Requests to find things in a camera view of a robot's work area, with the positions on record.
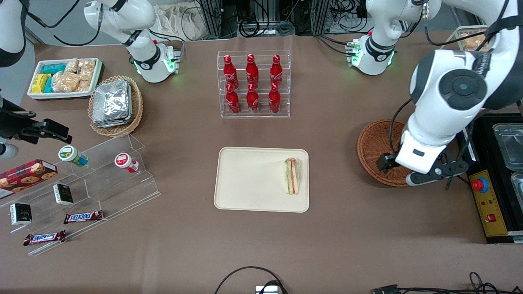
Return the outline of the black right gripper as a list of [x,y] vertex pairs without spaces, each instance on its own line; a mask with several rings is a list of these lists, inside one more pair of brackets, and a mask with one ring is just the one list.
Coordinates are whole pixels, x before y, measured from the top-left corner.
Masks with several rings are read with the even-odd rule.
[[34,118],[37,114],[1,98],[0,136],[2,139],[15,139],[37,145],[40,139],[54,139],[70,145],[73,137],[69,128],[51,119],[40,123]]

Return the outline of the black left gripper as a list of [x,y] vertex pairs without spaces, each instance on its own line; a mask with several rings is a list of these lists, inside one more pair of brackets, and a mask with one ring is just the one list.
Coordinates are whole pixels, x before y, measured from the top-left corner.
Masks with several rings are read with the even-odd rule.
[[376,162],[377,168],[382,173],[388,173],[391,169],[399,166],[396,162],[397,155],[395,153],[383,153]]

